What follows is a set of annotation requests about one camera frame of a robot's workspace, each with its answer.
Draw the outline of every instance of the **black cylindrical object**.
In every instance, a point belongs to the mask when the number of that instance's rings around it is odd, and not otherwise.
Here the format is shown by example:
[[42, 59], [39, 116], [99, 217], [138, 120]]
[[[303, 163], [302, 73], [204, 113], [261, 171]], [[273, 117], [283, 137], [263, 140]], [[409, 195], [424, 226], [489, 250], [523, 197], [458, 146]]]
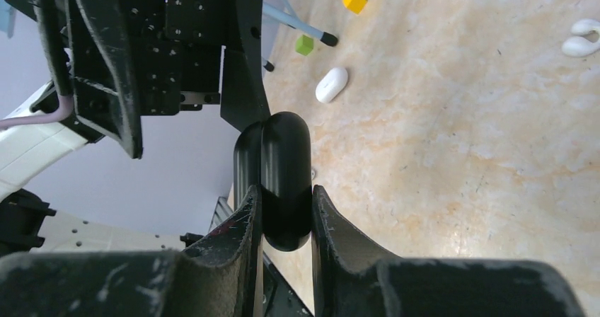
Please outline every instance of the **black cylindrical object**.
[[311, 232], [311, 135], [289, 112], [273, 115], [262, 130], [263, 232], [277, 250], [297, 250]]
[[251, 185], [260, 184], [260, 139], [263, 135], [263, 124], [256, 122], [246, 128], [233, 150], [233, 204], [238, 209], [239, 203], [246, 196]]

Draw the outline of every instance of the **beige tabletop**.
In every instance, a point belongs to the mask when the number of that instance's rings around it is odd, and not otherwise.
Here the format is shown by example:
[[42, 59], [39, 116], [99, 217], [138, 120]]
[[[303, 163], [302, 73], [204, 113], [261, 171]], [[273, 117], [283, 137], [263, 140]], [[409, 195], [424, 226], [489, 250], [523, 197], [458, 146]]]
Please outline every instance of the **beige tabletop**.
[[[600, 0], [290, 1], [340, 44], [304, 57], [282, 26], [265, 88], [308, 123], [340, 212], [405, 257], [549, 263], [600, 316], [600, 52], [560, 51]], [[350, 82], [319, 103], [336, 66]], [[266, 249], [312, 309], [309, 245]]]

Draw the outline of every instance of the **black rubber cap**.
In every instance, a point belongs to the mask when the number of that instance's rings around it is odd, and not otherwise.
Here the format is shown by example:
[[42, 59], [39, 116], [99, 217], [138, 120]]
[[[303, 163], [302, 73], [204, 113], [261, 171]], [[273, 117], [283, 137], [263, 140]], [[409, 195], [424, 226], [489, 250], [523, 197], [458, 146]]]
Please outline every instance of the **black rubber cap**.
[[275, 70], [275, 66], [267, 61], [267, 64], [265, 66], [263, 66], [267, 71], [274, 71]]
[[333, 34], [323, 32], [323, 37], [321, 38], [321, 42], [326, 44], [329, 47], [335, 47], [338, 44], [338, 38]]

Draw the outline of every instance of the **white headphones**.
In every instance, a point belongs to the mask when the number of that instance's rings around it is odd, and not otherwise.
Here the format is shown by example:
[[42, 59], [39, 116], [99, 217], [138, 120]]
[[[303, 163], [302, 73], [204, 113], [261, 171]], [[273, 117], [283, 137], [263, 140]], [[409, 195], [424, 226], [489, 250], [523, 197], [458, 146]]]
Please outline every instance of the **white headphones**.
[[585, 57], [600, 50], [600, 39], [591, 42], [582, 36], [596, 32], [600, 34], [600, 21], [584, 18], [571, 27], [571, 34], [577, 35], [568, 38], [562, 45], [562, 52], [569, 57]]

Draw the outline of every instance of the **toy block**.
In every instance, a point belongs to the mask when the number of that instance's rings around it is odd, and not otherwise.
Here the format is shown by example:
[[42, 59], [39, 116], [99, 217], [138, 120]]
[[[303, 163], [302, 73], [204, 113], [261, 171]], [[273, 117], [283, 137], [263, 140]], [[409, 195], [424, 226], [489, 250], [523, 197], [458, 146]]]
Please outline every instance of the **toy block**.
[[360, 13], [366, 4], [367, 0], [344, 0], [344, 6], [356, 14]]
[[302, 35], [300, 38], [298, 38], [298, 40], [296, 40], [296, 52], [304, 56], [309, 55], [313, 51], [314, 47], [315, 41], [313, 38], [310, 38], [306, 35]]

